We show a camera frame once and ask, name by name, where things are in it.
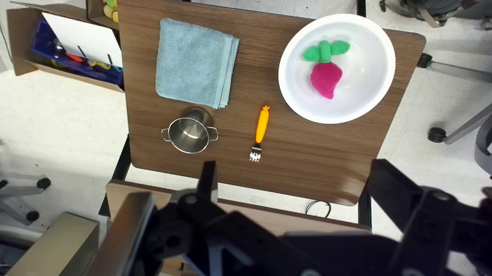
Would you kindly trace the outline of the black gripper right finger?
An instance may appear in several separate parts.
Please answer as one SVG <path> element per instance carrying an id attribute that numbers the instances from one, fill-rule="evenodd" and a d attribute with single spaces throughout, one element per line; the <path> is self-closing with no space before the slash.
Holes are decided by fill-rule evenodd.
<path id="1" fill-rule="evenodd" d="M 388 159 L 374 159 L 366 184 L 391 221 L 403 231 L 389 265 L 391 276 L 457 276 L 448 268 L 458 251 L 480 276 L 492 274 L 492 198 L 477 207 L 454 195 L 415 184 Z"/>

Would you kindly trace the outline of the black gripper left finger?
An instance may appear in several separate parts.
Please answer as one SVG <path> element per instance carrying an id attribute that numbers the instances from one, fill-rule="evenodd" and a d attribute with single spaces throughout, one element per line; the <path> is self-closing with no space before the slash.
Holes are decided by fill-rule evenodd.
<path id="1" fill-rule="evenodd" d="M 139 276 L 157 276 L 175 256 L 183 256 L 202 276 L 246 276 L 246 256 L 208 231 L 228 216 L 217 205 L 215 192 L 217 164 L 206 161 L 195 188 L 175 192 L 165 207 L 152 210 L 139 245 Z"/>

